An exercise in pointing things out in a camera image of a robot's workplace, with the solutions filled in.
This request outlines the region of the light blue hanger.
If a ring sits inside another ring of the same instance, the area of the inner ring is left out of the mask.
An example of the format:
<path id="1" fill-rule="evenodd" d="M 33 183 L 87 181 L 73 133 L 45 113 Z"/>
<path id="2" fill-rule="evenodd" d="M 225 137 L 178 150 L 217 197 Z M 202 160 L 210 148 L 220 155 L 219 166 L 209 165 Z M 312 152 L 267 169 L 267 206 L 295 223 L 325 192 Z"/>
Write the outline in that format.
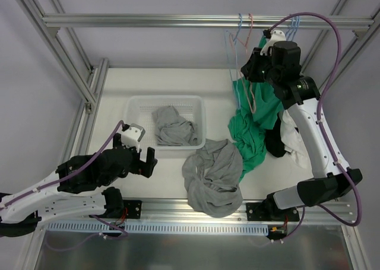
<path id="1" fill-rule="evenodd" d="M 236 33 L 232 33 L 231 31 L 225 30 L 223 32 L 224 37 L 224 47 L 226 52 L 227 64 L 229 65 L 229 76 L 232 83 L 232 91 L 236 100 L 236 107 L 240 110 L 241 108 L 241 99 L 240 94 L 238 92 L 238 54 L 236 52 L 236 44 L 238 40 L 238 36 L 240 30 L 242 28 L 242 14 L 238 14 L 239 22 L 238 29 Z"/>

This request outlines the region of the grey tank top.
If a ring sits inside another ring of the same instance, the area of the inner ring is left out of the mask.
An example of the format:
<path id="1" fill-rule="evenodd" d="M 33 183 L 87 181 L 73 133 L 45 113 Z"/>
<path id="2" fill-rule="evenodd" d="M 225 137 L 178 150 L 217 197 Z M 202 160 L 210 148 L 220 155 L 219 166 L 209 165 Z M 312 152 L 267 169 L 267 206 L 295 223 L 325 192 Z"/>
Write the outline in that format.
<path id="1" fill-rule="evenodd" d="M 206 140 L 182 166 L 188 205 L 213 218 L 233 214 L 243 202 L 239 187 L 242 171 L 242 156 L 232 142 Z"/>
<path id="2" fill-rule="evenodd" d="M 152 113 L 152 117 L 158 146 L 187 147 L 197 145 L 197 125 L 182 117 L 175 107 L 160 107 Z"/>

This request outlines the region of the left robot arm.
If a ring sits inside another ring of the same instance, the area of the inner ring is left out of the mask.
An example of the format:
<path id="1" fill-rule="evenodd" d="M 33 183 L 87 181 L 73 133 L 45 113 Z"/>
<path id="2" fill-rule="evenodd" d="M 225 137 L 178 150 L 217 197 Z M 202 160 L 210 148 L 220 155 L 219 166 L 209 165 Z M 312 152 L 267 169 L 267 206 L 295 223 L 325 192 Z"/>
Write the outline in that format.
<path id="1" fill-rule="evenodd" d="M 121 191 L 112 186 L 130 173 L 149 178 L 158 162 L 154 148 L 123 146 L 76 155 L 26 190 L 1 194 L 1 236 L 21 237 L 62 218 L 95 215 L 120 218 L 126 211 Z"/>

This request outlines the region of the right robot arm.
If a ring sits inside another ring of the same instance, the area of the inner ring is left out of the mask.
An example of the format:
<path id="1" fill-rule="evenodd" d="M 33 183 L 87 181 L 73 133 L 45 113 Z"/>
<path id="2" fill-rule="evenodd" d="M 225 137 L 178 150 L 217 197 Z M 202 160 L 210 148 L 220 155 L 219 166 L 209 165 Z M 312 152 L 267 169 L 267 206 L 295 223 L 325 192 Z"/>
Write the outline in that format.
<path id="1" fill-rule="evenodd" d="M 322 97 L 315 81 L 300 73 L 300 47 L 292 41 L 256 47 L 241 69 L 250 82 L 267 82 L 294 120 L 306 147 L 313 177 L 269 194 L 256 208 L 277 221 L 297 207 L 314 207 L 345 196 L 363 179 L 344 159 L 322 117 Z"/>

